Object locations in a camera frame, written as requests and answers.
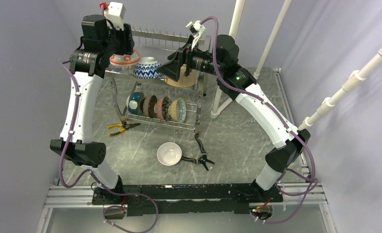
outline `metal dish rack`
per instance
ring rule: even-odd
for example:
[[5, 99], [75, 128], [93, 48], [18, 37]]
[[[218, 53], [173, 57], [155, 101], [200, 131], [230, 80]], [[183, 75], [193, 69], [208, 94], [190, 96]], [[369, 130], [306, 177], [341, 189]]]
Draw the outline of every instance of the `metal dish rack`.
[[[188, 41], [188, 35], [182, 36], [181, 34], [169, 35], [168, 33], [163, 34], [161, 32], [155, 33], [154, 30], [152, 32], [142, 31], [139, 28], [138, 31], [133, 28], [132, 30], [133, 39], [137, 38], [135, 41], [136, 46], [147, 47], [159, 50], [167, 50], [167, 51], [176, 51], [177, 48], [183, 46]], [[206, 50], [209, 50], [211, 47], [211, 37], [206, 36], [204, 39], [199, 41], [199, 46], [203, 47]], [[206, 95], [206, 83], [204, 81], [204, 73], [199, 72], [197, 75], [196, 82], [193, 86], [190, 87], [175, 87], [167, 84], [164, 79], [137, 79], [133, 76], [133, 69], [135, 66], [129, 67], [120, 67], [110, 65], [106, 70], [105, 77], [107, 77], [112, 86], [113, 93], [113, 101], [114, 101], [114, 109], [116, 114], [118, 115], [121, 121], [132, 121], [141, 124], [148, 124], [153, 126], [161, 126], [165, 128], [170, 128], [174, 130], [182, 130], [182, 131], [190, 131], [194, 133], [199, 133], [199, 125], [200, 125], [200, 117], [201, 117], [201, 106], [202, 106], [202, 97]], [[127, 107], [125, 106], [124, 110], [121, 112], [119, 108], [119, 104], [117, 101], [117, 87], [115, 78], [123, 78], [126, 80], [135, 81], [133, 85], [132, 91], [130, 94], [135, 92], [139, 86], [143, 85], [154, 85], [161, 86], [165, 88], [182, 88], [188, 89], [189, 91], [197, 91], [197, 101], [196, 104], [186, 103], [186, 111], [187, 117], [184, 123], [178, 123], [175, 121], [165, 121], [157, 118], [149, 118], [146, 116], [134, 115], [127, 111]]]

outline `yellow handled pliers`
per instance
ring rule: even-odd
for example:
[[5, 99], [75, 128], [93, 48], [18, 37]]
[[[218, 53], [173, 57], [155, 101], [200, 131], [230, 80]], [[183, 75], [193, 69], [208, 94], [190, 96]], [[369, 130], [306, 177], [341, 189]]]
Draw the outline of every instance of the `yellow handled pliers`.
[[110, 128], [113, 128], [113, 127], [121, 127], [122, 129], [120, 129], [118, 132], [115, 132], [115, 133], [108, 133], [109, 136], [116, 136], [116, 135], [119, 135], [121, 133], [123, 133], [125, 130], [128, 130], [130, 128], [133, 128], [133, 127], [136, 127], [140, 125], [140, 123], [136, 123], [136, 124], [112, 124], [112, 125], [108, 125], [108, 129]]

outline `blue and white bowl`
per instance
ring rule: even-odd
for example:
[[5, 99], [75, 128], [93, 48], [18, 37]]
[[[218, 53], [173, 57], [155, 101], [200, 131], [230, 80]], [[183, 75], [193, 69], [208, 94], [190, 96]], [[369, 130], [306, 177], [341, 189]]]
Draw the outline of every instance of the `blue and white bowl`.
[[155, 58], [153, 57], [143, 57], [136, 64], [133, 70], [133, 76], [137, 79], [156, 79], [163, 76], [162, 73], [156, 71], [158, 67], [161, 66]]

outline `white pipe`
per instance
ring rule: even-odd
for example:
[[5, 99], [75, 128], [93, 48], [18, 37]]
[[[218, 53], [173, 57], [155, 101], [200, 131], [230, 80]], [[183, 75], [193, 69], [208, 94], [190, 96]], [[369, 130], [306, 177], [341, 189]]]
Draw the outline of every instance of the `white pipe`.
[[238, 33], [239, 23], [241, 22], [242, 12], [244, 11], [245, 0], [236, 0], [235, 8], [233, 10], [232, 22], [229, 35], [236, 39]]
[[[235, 8], [233, 10], [230, 32], [229, 32], [229, 35], [232, 36], [234, 40], [236, 39], [236, 35], [238, 33], [239, 23], [241, 22], [241, 17], [242, 17], [242, 12], [244, 11], [244, 7], [245, 7], [245, 0], [236, 0]], [[219, 108], [219, 101], [221, 99], [221, 94], [222, 94], [222, 91], [221, 89], [219, 89], [219, 86], [217, 86], [215, 91], [214, 104], [211, 110], [211, 118], [217, 118], [218, 115], [221, 113], [221, 111], [224, 110], [224, 108], [232, 102], [232, 100], [231, 101], [229, 101], [229, 99], [226, 100], [225, 103], [221, 105], [221, 109], [219, 111], [218, 108]]]
[[366, 79], [366, 76], [370, 75], [376, 68], [382, 64], [382, 47], [378, 50], [378, 53], [361, 69], [355, 70], [348, 77], [347, 81], [342, 84], [339, 89], [331, 98], [327, 97], [318, 107], [316, 112], [310, 117], [306, 117], [302, 124], [299, 126], [300, 130], [309, 129], [318, 119], [326, 115], [336, 103], [338, 103], [346, 93], [351, 92], [359, 84]]
[[282, 24], [283, 18], [285, 17], [286, 12], [288, 11], [290, 4], [291, 4], [291, 0], [285, 0], [283, 2], [280, 14], [278, 15], [277, 21], [275, 22], [274, 28], [272, 29], [271, 35], [269, 36], [268, 42], [266, 43], [264, 52], [262, 53], [261, 59], [259, 60], [256, 71], [254, 72], [254, 78], [255, 79], [258, 79], [258, 77], [259, 77], [262, 66], [264, 65], [265, 59], [268, 56], [269, 51], [271, 50], [271, 46], [274, 43], [274, 39], [277, 36], [277, 33], [278, 33], [280, 26]]

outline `marble tabletop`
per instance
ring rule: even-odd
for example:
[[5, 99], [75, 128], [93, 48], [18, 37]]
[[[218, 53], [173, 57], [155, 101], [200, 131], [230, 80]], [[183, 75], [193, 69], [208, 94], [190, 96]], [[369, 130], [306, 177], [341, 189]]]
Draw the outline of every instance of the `marble tabletop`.
[[[103, 80], [98, 93], [94, 120], [94, 141], [106, 145], [105, 159], [111, 168], [121, 176], [124, 184], [201, 184], [201, 183], [251, 183], [261, 172], [265, 164], [265, 155], [273, 148], [272, 143], [253, 117], [240, 105], [231, 103], [216, 119], [210, 116], [216, 89], [213, 76], [205, 76], [208, 82], [207, 96], [202, 99], [200, 139], [208, 153], [208, 158], [215, 162], [208, 164], [209, 171], [202, 165], [180, 161], [174, 166], [159, 163], [156, 152], [165, 142], [177, 143], [186, 157], [198, 158], [199, 147], [192, 132], [167, 129], [150, 125], [140, 125], [118, 136], [109, 137], [107, 125], [120, 123], [112, 102], [111, 84]], [[263, 92], [272, 103], [286, 116], [282, 92], [272, 69], [263, 69], [258, 80]], [[134, 82], [121, 78], [116, 79], [118, 101], [121, 110], [125, 107], [126, 98]], [[197, 91], [174, 87], [141, 85], [138, 91], [146, 96], [158, 98], [168, 96], [171, 100], [182, 97], [188, 103], [196, 103]], [[228, 97], [223, 94], [221, 102]], [[187, 121], [195, 118], [187, 116]], [[297, 159], [291, 166], [300, 171]], [[82, 171], [66, 161], [65, 180], [69, 183]], [[296, 176], [287, 174], [283, 182], [301, 182]], [[79, 185], [93, 182], [88, 175], [82, 177]]]

